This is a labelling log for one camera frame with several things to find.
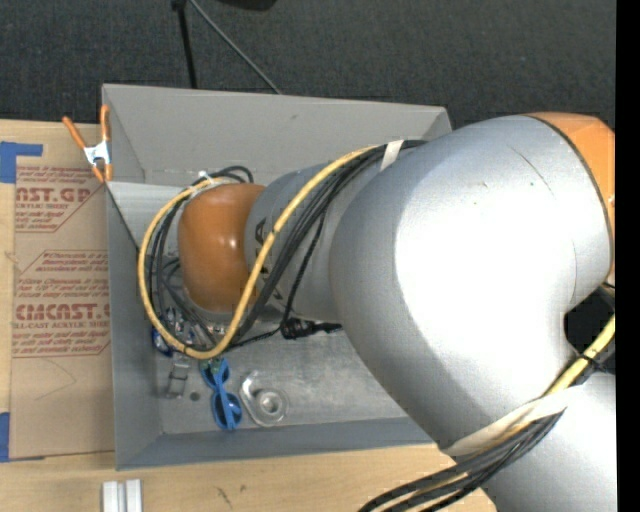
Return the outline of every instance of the blue tape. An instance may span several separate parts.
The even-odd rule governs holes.
[[[18,156],[42,156],[42,144],[18,144],[0,142],[0,183],[16,182]]]
[[[9,462],[9,413],[0,413],[0,463]]]

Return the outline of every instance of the cable clamp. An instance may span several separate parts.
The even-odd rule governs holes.
[[[581,386],[572,386],[528,402],[491,425],[463,437],[441,451],[450,457],[461,457],[481,451],[508,436],[512,430],[564,411],[580,393],[580,388]]]
[[[95,146],[87,146],[82,135],[67,116],[62,118],[62,123],[67,127],[71,137],[84,152],[87,161],[91,164],[93,174],[100,183],[113,179],[113,164],[111,163],[111,126],[109,125],[109,106],[102,105],[100,108],[100,129],[102,141]],[[98,163],[103,161],[103,169],[100,170]]]

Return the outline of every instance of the cardboard box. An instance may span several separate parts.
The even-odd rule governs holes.
[[[96,126],[79,128],[98,140]],[[61,123],[3,121],[0,141],[41,151],[18,152],[15,184],[6,172],[3,184],[15,227],[2,262],[14,274],[3,283],[13,295],[9,456],[113,449],[105,188]]]

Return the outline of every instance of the small metal part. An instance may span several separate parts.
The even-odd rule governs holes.
[[[142,481],[104,482],[102,512],[142,512]]]
[[[251,372],[242,383],[240,399],[249,415],[261,427],[273,427],[286,416],[289,409],[289,400],[284,392],[263,388],[251,390],[257,371]]]
[[[188,357],[174,352],[171,364],[171,372],[169,372],[169,384],[167,386],[167,398],[182,398],[184,388],[189,378],[189,367],[191,363]]]

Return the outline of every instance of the white zip tie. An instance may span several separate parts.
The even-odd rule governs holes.
[[[393,162],[396,161],[400,154],[400,148],[404,140],[394,140],[387,144],[387,148],[384,150],[384,156],[382,157],[382,163],[380,164],[380,172],[384,171]]]
[[[485,446],[494,444],[502,439],[510,430],[564,411],[570,402],[575,399],[580,387],[571,386],[557,393],[545,395],[542,398],[528,402],[491,425],[487,425],[483,429],[456,441],[448,448],[443,449],[442,452],[450,457],[461,457],[476,453]]]

